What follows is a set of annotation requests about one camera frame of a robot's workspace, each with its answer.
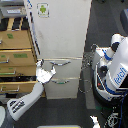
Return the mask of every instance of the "label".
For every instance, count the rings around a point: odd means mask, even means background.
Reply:
[[[38,3],[37,10],[39,17],[49,17],[49,5],[47,3]]]
[[[20,14],[20,9],[14,9],[14,10],[7,10],[9,14]]]
[[[9,70],[13,69],[13,68],[8,68]]]
[[[6,58],[6,56],[5,55],[1,55],[1,58]]]
[[[28,58],[27,54],[13,54],[14,58]]]
[[[7,34],[9,39],[13,39],[13,35],[12,34]]]
[[[113,76],[113,81],[117,87],[120,87],[127,73],[128,71],[120,64]]]

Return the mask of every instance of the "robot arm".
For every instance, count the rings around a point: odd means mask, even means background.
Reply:
[[[30,94],[19,99],[9,100],[7,107],[12,118],[15,121],[19,120],[19,118],[41,97],[43,90],[43,85],[37,82]]]
[[[111,65],[112,58],[118,48],[118,45],[121,43],[121,41],[124,39],[123,36],[120,34],[114,34],[111,39],[111,47],[109,47],[106,51],[103,50],[104,56],[100,59],[100,68],[101,70],[107,70],[109,69],[109,66]]]
[[[56,73],[54,67],[52,67],[51,72],[48,72],[42,68],[42,65],[43,60],[37,63],[36,76],[38,82],[34,85],[32,92],[19,99],[11,99],[7,103],[8,111],[15,121],[19,120],[19,118],[41,97],[44,90],[43,85],[48,83]]]

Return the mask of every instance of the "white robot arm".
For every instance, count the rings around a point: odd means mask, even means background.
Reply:
[[[11,99],[7,102],[6,115],[3,115],[5,119],[2,118],[2,122],[3,120],[4,122],[0,124],[0,128],[13,128],[14,122],[19,120],[19,118],[41,97],[44,91],[43,85],[48,83],[56,73],[54,67],[52,67],[51,72],[48,72],[42,68],[42,65],[43,60],[37,63],[36,76],[38,82],[34,85],[32,92],[19,99]]]

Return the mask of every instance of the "sticker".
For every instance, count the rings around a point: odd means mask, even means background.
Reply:
[[[9,39],[13,39],[13,35],[12,34],[7,34]]]
[[[13,69],[13,68],[8,68],[9,70]]]
[[[6,56],[5,55],[1,55],[1,58],[6,58]]]
[[[20,9],[7,10],[8,14],[20,14]]]
[[[23,54],[13,54],[14,58],[28,58],[27,54],[23,53]]]
[[[49,6],[47,3],[37,4],[37,10],[39,17],[49,17]]]

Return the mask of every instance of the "wooden cabinet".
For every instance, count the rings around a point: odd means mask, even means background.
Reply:
[[[12,31],[14,19],[10,18],[6,31],[0,32],[0,93],[29,93],[35,81],[2,81],[2,78],[36,76],[36,54],[30,31]]]

